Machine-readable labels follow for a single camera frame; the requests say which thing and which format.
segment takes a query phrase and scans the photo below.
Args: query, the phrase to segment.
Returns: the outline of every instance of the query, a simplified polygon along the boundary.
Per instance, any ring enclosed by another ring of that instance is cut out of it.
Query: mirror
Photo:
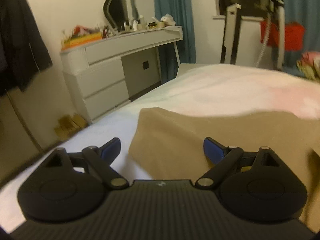
[[[128,8],[132,12],[132,17],[129,17]],[[135,0],[106,0],[103,13],[113,29],[118,31],[121,31],[125,22],[129,25],[132,20],[139,18]]]

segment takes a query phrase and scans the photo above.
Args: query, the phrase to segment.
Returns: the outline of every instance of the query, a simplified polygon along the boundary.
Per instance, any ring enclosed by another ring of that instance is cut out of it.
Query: red bag
[[[263,37],[266,32],[267,22],[260,22],[261,28],[261,43],[263,43]],[[285,25],[285,34],[284,34],[284,49],[286,51],[292,50],[302,50],[303,48],[303,35],[305,28],[297,23],[293,22]],[[274,23],[271,24],[270,36],[268,40],[268,46],[278,47],[279,46],[279,29]]]

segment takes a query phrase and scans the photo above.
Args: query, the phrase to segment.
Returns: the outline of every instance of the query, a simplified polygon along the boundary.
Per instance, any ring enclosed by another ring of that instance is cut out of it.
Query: vanity table
[[[173,42],[180,64],[176,41],[182,39],[182,27],[170,26],[122,34],[62,51],[63,74],[77,112],[92,123],[129,103],[129,95],[142,91],[143,83],[147,86],[155,74],[161,77],[161,69],[158,59],[157,68],[146,66],[147,62],[132,61],[132,67],[136,68],[130,71],[130,60],[129,63],[125,60],[125,68],[129,70],[124,71],[124,58]]]

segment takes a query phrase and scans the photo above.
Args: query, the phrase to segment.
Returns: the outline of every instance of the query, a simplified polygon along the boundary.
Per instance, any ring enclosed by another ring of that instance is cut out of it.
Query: teal curtain
[[[183,28],[183,41],[178,41],[181,63],[196,63],[196,45],[193,27],[191,0],[155,0],[156,18],[167,13],[172,15],[177,25]],[[162,83],[172,80],[178,72],[173,44],[159,47]]]
[[[284,64],[296,65],[305,51],[320,51],[320,0],[284,0],[286,23],[298,22],[306,29],[303,50],[285,53]]]

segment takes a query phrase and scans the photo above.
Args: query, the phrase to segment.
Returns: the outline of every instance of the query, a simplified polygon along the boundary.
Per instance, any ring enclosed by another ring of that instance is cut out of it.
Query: mattress
[[[121,153],[111,167],[130,182],[134,179],[151,179],[128,157],[139,112],[149,107],[161,107],[191,116],[235,116],[267,110],[287,111],[300,118],[318,119],[320,86],[277,71],[235,65],[207,65],[190,70],[107,115],[61,144],[61,147],[65,147],[67,152],[77,152],[90,145],[100,147],[112,138],[119,137]],[[25,221],[17,202],[17,191],[46,156],[0,191],[0,226],[8,233]]]

